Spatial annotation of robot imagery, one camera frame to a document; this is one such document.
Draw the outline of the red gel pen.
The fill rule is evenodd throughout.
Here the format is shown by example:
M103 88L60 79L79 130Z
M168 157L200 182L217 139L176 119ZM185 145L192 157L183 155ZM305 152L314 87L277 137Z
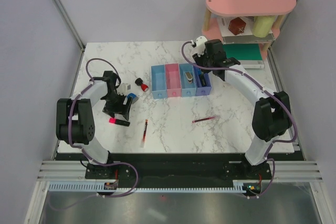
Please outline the red gel pen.
M202 121L213 120L213 119L216 119L216 118L218 118L217 115L216 116L209 116L209 117L206 117L206 118L193 120L192 123L198 123L198 122L202 122Z

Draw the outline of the light blue drawer bin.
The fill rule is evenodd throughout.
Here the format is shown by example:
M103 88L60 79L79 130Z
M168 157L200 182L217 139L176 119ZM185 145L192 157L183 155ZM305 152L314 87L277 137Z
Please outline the light blue drawer bin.
M167 87L165 66L157 65L151 67L152 95L154 99L166 99Z

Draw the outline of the purple drawer bin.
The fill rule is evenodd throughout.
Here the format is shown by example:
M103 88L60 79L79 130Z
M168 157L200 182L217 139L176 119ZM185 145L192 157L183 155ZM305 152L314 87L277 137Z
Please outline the purple drawer bin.
M194 74L195 74L195 83L196 83L196 96L204 96L209 95L212 89L211 82L209 79L208 73L204 73L204 77L206 79L207 86L202 87L197 75L197 67L194 67Z

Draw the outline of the pink cap black highlighter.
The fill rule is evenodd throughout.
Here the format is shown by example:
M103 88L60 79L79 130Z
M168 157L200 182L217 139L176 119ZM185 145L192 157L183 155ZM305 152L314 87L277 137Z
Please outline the pink cap black highlighter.
M121 125L121 126L126 126L126 127L130 126L130 122L125 121L125 120L121 120L121 119L116 119L116 118L110 118L109 123L116 124L116 125Z

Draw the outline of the blue grey eraser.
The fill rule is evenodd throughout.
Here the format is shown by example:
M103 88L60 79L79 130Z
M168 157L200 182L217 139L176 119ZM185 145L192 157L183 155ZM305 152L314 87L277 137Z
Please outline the blue grey eraser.
M131 98L132 99L132 104L136 103L138 101L138 99L139 99L138 96L135 95L134 93L129 93L127 95L127 98Z

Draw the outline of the blue cap black highlighter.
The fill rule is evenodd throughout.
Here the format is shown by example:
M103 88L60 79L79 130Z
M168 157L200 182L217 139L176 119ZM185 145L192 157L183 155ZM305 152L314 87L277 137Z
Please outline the blue cap black highlighter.
M200 80L201 86L206 87L207 86L206 79L204 77L204 73L202 72L200 68L197 69L197 75Z

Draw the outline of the grey white eraser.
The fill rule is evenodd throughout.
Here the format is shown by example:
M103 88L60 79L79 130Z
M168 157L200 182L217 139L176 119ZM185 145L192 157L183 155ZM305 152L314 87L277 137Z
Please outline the grey white eraser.
M188 81L188 83L192 83L193 82L193 75L191 72L186 71L184 72L186 80Z

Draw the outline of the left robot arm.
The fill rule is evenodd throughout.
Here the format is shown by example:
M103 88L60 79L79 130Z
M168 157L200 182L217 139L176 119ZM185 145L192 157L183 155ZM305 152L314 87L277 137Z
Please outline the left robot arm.
M57 101L56 136L73 148L81 150L89 163L97 166L97 173L103 178L111 178L115 165L110 152L95 137L93 107L104 101L103 113L116 125L130 125L132 97L117 93L120 77L113 71L105 71L103 76L94 77L77 95Z

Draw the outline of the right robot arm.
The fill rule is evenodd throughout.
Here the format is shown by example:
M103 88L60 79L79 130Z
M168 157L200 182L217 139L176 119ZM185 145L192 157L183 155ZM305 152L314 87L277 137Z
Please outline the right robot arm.
M254 106L251 125L255 135L240 166L245 178L254 178L264 167L273 144L280 142L279 137L295 126L289 96L284 91L266 88L237 59L228 58L219 39L207 40L200 36L191 41L191 46L195 67L229 83Z

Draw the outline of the pink drawer bin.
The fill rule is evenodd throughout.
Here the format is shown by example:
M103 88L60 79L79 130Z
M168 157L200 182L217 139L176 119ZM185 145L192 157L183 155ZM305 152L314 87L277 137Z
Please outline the pink drawer bin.
M182 95L180 69L178 63L165 65L167 97L180 97Z

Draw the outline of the red black pen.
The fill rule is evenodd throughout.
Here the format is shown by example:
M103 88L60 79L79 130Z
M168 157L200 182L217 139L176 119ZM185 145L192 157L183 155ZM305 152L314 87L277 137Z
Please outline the red black pen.
M143 136L142 136L142 140L141 140L141 147L142 148L144 148L144 146L145 146L147 128L148 128L148 119L145 120L144 131L143 131Z

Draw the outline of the red black stamp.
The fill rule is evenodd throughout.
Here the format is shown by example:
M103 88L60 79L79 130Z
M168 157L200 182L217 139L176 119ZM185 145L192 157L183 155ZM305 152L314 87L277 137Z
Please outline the red black stamp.
M141 78L135 80L135 84L142 89L143 92L147 92L149 87L143 82Z

